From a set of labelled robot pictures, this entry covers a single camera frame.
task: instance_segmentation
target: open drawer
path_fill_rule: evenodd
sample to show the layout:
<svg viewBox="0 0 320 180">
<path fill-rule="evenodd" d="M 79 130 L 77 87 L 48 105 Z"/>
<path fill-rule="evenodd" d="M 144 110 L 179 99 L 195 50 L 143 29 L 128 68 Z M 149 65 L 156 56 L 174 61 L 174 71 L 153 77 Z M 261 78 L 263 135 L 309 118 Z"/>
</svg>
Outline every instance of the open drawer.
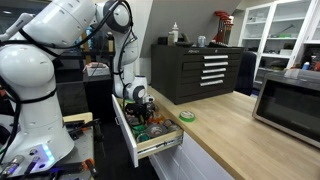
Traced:
<svg viewBox="0 0 320 180">
<path fill-rule="evenodd" d="M 141 143 L 137 143 L 130 129 L 129 124 L 127 123 L 125 115 L 122 109 L 120 108 L 119 102 L 114 95 L 112 95 L 112 104 L 117 116 L 116 123 L 121 127 L 134 167 L 139 166 L 139 163 L 138 163 L 139 159 L 182 143 L 182 136 L 183 136 L 182 129 L 170 132 L 168 134 L 165 134 Z"/>
</svg>

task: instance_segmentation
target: tape roll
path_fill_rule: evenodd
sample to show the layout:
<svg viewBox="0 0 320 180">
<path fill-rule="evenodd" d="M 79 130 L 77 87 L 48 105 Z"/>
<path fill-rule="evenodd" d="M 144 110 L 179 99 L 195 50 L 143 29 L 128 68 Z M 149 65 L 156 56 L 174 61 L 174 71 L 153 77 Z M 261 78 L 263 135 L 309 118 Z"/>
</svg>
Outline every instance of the tape roll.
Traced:
<svg viewBox="0 0 320 180">
<path fill-rule="evenodd" d="M 182 111 L 179 118 L 184 122 L 192 122 L 195 119 L 195 115 L 190 111 Z"/>
<path fill-rule="evenodd" d="M 140 125 L 140 120 L 136 117 L 130 117 L 128 118 L 128 122 L 131 126 L 137 126 L 137 125 Z"/>
<path fill-rule="evenodd" d="M 171 126 L 168 127 L 168 132 L 173 132 L 181 129 L 178 125 L 172 124 Z"/>
<path fill-rule="evenodd" d="M 175 124 L 175 123 L 171 119 L 166 119 L 162 123 L 162 125 L 164 125 L 166 128 L 169 128 L 173 124 Z"/>
<path fill-rule="evenodd" d="M 146 129 L 146 133 L 151 137 L 159 137 L 164 134 L 167 134 L 167 129 L 161 124 L 153 124 Z"/>
<path fill-rule="evenodd" d="M 150 139 L 149 135 L 147 133 L 142 133 L 137 137 L 137 142 L 143 142 L 148 141 Z"/>
<path fill-rule="evenodd" d="M 145 127 L 143 124 L 137 125 L 137 126 L 132 126 L 132 132 L 134 137 L 137 137 L 138 135 L 140 135 L 141 133 L 145 132 Z"/>
</svg>

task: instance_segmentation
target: black tool chest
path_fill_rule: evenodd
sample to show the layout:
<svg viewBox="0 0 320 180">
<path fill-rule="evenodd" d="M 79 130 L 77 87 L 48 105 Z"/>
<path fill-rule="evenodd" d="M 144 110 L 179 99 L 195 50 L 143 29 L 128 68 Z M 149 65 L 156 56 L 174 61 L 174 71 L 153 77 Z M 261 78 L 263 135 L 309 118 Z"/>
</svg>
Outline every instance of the black tool chest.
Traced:
<svg viewBox="0 0 320 180">
<path fill-rule="evenodd" d="M 175 104 L 234 90 L 243 49 L 152 45 L 151 86 Z"/>
</svg>

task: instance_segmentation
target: white cabinet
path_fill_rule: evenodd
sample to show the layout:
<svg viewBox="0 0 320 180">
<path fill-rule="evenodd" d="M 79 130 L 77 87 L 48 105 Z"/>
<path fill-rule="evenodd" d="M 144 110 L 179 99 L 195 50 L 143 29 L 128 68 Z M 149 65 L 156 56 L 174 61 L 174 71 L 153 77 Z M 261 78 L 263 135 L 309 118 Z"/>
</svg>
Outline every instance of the white cabinet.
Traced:
<svg viewBox="0 0 320 180">
<path fill-rule="evenodd" d="M 320 2 L 314 6 L 312 21 L 309 23 L 305 44 L 320 44 Z"/>
<path fill-rule="evenodd" d="M 265 73 L 291 68 L 301 56 L 316 2 L 283 0 L 246 9 L 238 46 L 257 54 L 255 88 Z"/>
<path fill-rule="evenodd" d="M 161 180 L 231 180 L 204 149 L 184 132 L 182 145 L 149 156 Z"/>
</svg>

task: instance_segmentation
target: microwave door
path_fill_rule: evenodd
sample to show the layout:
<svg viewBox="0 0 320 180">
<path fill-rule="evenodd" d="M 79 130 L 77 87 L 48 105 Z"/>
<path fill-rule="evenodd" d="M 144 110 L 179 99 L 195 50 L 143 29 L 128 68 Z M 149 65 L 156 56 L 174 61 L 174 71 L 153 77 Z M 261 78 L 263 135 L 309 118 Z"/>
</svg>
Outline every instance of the microwave door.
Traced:
<svg viewBox="0 0 320 180">
<path fill-rule="evenodd" d="M 320 147 L 320 84 L 269 75 L 253 116 Z"/>
</svg>

